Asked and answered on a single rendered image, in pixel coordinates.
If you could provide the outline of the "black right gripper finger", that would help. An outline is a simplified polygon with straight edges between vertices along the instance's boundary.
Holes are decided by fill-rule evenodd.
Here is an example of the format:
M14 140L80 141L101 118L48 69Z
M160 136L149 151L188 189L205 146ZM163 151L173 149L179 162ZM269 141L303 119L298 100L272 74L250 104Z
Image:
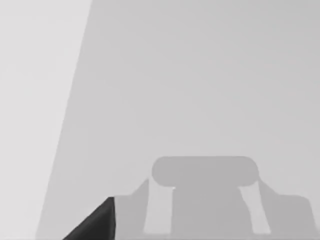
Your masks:
M62 240L115 240L115 198L108 197Z

